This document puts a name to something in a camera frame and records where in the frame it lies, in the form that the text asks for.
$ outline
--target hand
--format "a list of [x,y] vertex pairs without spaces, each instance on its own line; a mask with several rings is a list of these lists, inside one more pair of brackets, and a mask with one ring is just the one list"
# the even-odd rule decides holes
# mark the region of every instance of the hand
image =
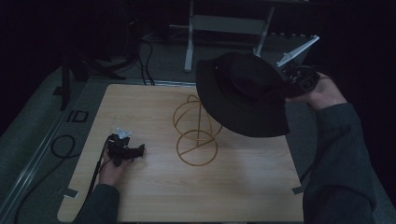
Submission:
[[99,184],[107,184],[116,187],[122,178],[124,170],[129,164],[131,164],[131,161],[123,160],[121,165],[116,167],[114,162],[110,161],[107,150],[103,154],[103,159],[99,173]]
[[327,76],[319,73],[318,85],[311,92],[294,98],[286,99],[287,102],[306,102],[315,110],[324,109],[332,105],[346,103],[347,100],[338,90],[335,83]]

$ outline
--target forearm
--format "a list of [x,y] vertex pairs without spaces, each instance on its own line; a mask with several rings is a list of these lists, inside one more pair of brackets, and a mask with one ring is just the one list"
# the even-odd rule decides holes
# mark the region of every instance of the forearm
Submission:
[[95,187],[92,195],[87,199],[73,223],[115,224],[117,223],[119,202],[120,193],[116,188],[99,184]]
[[352,105],[319,110],[318,151],[304,192],[305,223],[374,223],[371,163]]

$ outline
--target gray carpet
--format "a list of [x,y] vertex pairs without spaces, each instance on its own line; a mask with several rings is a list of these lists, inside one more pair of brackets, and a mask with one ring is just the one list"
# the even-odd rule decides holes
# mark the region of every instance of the gray carpet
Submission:
[[[152,43],[153,47],[148,69],[158,84],[169,84],[165,81],[194,82],[194,67],[191,73],[185,73],[183,70],[186,53],[186,43],[182,41],[183,35],[185,33],[181,33],[167,43],[156,39],[155,36],[146,38]],[[197,37],[193,65],[199,60],[215,58],[229,51],[251,52],[251,43],[254,42],[254,39],[253,41],[248,39],[248,41],[244,42],[245,44],[231,45],[229,42],[207,41],[207,39],[210,38],[205,36],[205,34]],[[284,38],[276,35],[269,36],[265,41],[262,57],[269,63],[275,63],[282,58],[284,52],[291,51],[306,41],[303,37]],[[141,56],[144,61],[148,58],[149,45],[142,45]],[[58,118],[63,118],[60,128],[54,134],[54,137],[63,134],[74,136],[76,147],[72,154],[79,153],[84,146],[108,84],[142,83],[138,65],[122,69],[118,74],[127,77],[127,79],[115,81],[92,73],[92,77],[87,83],[72,81],[73,93],[76,96],[64,112],[59,111],[61,98],[52,95],[55,87],[61,84],[60,70],[51,74],[43,82],[0,139],[2,151],[7,153],[6,156],[0,158],[0,166],[2,167],[0,170],[0,178],[2,179],[0,202],[12,190],[23,167],[34,155],[36,149],[39,148],[42,139],[46,136],[47,130],[50,130],[54,121]],[[88,112],[88,119],[86,122],[66,122],[71,110]],[[287,104],[287,115],[290,123],[290,134],[286,137],[297,172],[301,175],[313,160],[315,153],[315,118],[304,104]],[[70,147],[71,142],[66,138],[60,139],[55,144],[56,151],[63,155]],[[46,147],[46,149],[45,159],[35,174],[31,186],[61,160],[50,153],[49,147]],[[56,217],[63,199],[60,192],[62,192],[62,189],[67,188],[77,162],[78,158],[66,160],[49,178],[39,185],[23,205],[19,223],[60,223]],[[375,194],[378,199],[375,220],[380,224],[394,223],[396,220],[395,209],[374,173],[373,177]]]

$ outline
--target wire hat stand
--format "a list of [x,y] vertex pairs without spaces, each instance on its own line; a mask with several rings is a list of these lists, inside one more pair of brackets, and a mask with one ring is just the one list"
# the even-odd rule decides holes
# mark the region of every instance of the wire hat stand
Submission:
[[205,166],[216,158],[219,146],[215,137],[222,126],[213,122],[197,96],[190,95],[175,110],[173,124],[180,133],[176,149],[182,161],[191,166]]

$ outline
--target light wood surface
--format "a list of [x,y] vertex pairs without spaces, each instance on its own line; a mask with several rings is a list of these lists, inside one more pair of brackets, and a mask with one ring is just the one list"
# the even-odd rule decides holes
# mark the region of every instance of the light wood surface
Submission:
[[[120,127],[133,132],[130,147],[147,149],[120,183],[119,221],[303,221],[303,194],[292,191],[300,182],[284,136],[249,138],[223,128],[208,165],[180,159],[172,117],[191,94],[194,87],[110,85],[69,185],[79,195],[64,197],[58,218],[75,218],[103,143]],[[180,125],[187,130],[197,122],[191,117]],[[201,159],[200,151],[193,153],[189,160]]]

